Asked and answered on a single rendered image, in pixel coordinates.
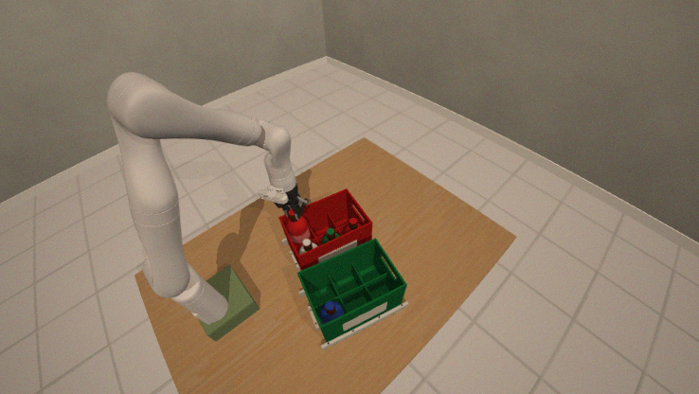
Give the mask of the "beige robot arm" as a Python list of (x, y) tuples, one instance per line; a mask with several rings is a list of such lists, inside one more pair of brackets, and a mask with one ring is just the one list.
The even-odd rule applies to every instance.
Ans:
[(289, 132), (266, 120), (195, 104), (135, 72), (112, 82), (107, 106), (134, 227), (148, 255), (142, 265), (147, 281), (157, 295), (171, 298), (208, 325), (221, 320), (227, 300), (186, 262), (178, 192), (160, 139), (206, 139), (271, 151), (264, 157), (271, 187), (262, 188), (259, 196), (286, 204), (284, 192), (296, 186)]

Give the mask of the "green crate with dividers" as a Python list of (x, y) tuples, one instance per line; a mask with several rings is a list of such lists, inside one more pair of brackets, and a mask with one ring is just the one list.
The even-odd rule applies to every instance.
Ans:
[[(407, 286), (376, 238), (305, 269), (302, 280), (328, 341), (401, 305)], [(344, 314), (323, 325), (320, 309), (328, 301), (339, 303)]]

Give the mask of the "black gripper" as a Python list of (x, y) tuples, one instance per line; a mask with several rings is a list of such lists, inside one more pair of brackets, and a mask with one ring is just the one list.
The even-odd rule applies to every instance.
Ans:
[[(278, 204), (278, 203), (274, 203), (274, 202), (273, 203), (278, 208), (282, 208), (284, 210), (285, 215), (288, 218), (289, 218), (289, 210), (292, 209), (294, 214), (295, 214), (296, 220), (298, 220), (301, 216), (303, 209), (305, 208), (305, 206), (307, 205), (309, 200), (307, 198), (305, 198), (305, 200), (300, 198), (300, 195), (298, 194), (297, 184), (292, 190), (285, 192), (285, 193), (288, 196), (288, 203), (287, 204)], [(298, 203), (300, 203), (300, 206)]]

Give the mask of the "blue bottle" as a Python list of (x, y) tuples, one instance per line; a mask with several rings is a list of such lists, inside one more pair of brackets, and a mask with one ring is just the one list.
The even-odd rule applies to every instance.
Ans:
[(328, 301), (320, 309), (320, 319), (322, 324), (326, 324), (343, 314), (344, 310), (342, 306), (335, 301)]

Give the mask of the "red crate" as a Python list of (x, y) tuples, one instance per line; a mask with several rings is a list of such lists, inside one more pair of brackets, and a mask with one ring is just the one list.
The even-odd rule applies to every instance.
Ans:
[[(309, 230), (311, 229), (310, 241), (317, 245), (316, 248), (298, 255), (302, 244), (293, 244), (286, 228), (288, 217), (283, 228), (301, 271), (372, 239), (372, 221), (347, 189), (305, 206), (301, 215), (306, 219)], [(344, 228), (351, 218), (355, 218), (361, 226), (344, 234)], [(322, 244), (329, 228), (333, 228), (340, 237)]]

